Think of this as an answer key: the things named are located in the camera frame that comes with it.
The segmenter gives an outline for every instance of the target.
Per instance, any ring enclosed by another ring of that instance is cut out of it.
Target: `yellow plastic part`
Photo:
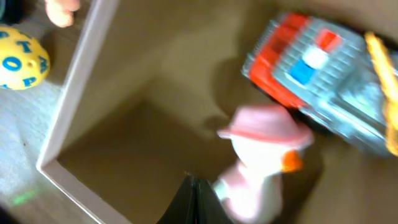
[[[386,147],[398,156],[398,81],[388,51],[382,41],[372,32],[365,34],[368,50],[374,69],[379,76],[382,90],[386,96],[384,116],[386,118]]]
[[[49,55],[37,39],[0,26],[0,49],[0,88],[25,90],[49,74]]]

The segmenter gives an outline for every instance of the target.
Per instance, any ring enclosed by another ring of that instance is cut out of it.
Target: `ball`
[[[25,90],[37,86],[49,71],[49,54],[37,39],[0,26],[0,88]]]

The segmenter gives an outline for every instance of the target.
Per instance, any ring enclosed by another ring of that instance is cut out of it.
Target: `hat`
[[[291,146],[303,146],[313,139],[311,130],[296,123],[282,105],[242,106],[228,128],[218,131],[218,135],[225,139],[241,136]]]

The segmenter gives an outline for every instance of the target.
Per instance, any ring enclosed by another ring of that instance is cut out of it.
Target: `box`
[[[344,1],[302,2],[279,4],[352,14],[337,10]],[[380,25],[394,22],[387,2],[377,13],[350,3],[367,17],[349,22],[398,34]],[[236,107],[270,103],[239,70],[276,12],[269,1],[93,1],[38,170],[98,223],[155,223],[186,173],[214,181],[235,162],[215,133]],[[278,222],[394,223],[397,172],[396,160],[317,136],[304,170],[284,176]]]

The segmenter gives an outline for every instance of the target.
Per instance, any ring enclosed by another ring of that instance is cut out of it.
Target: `toy duck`
[[[45,0],[50,20],[59,27],[73,24],[73,12],[79,10],[80,0]]]
[[[311,130],[296,123],[281,105],[243,106],[228,128],[238,162],[213,184],[231,218],[271,223],[282,211],[281,173],[302,167],[300,151],[313,142]]]

